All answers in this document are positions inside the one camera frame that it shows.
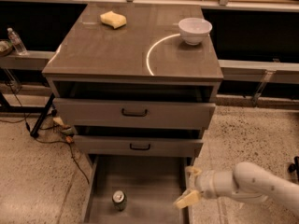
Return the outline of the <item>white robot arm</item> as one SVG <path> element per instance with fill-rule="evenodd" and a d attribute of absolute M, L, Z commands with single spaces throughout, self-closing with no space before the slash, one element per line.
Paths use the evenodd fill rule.
<path fill-rule="evenodd" d="M 228 197 L 242 203 L 262 203 L 271 198 L 299 216 L 299 186 L 254 163 L 240 162 L 232 171 L 201 171 L 187 166 L 185 172 L 193 175 L 194 186 L 175 200 L 177 209 L 198 203 L 201 198 Z"/>

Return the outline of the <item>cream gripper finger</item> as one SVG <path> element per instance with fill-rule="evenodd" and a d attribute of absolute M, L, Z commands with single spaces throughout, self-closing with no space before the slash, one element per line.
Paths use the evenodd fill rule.
<path fill-rule="evenodd" d="M 194 166 L 187 166 L 185 172 L 188 175 L 199 176 L 202 173 L 202 170 Z"/>
<path fill-rule="evenodd" d="M 183 194 L 174 201 L 177 209 L 183 209 L 201 200 L 201 194 L 195 189 L 186 189 Z"/>

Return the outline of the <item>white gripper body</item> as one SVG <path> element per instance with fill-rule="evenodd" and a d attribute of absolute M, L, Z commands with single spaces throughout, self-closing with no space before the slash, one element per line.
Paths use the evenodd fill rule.
<path fill-rule="evenodd" d="M 206 199 L 232 198 L 236 192 L 232 171 L 204 171 L 195 178 L 194 185 Z"/>

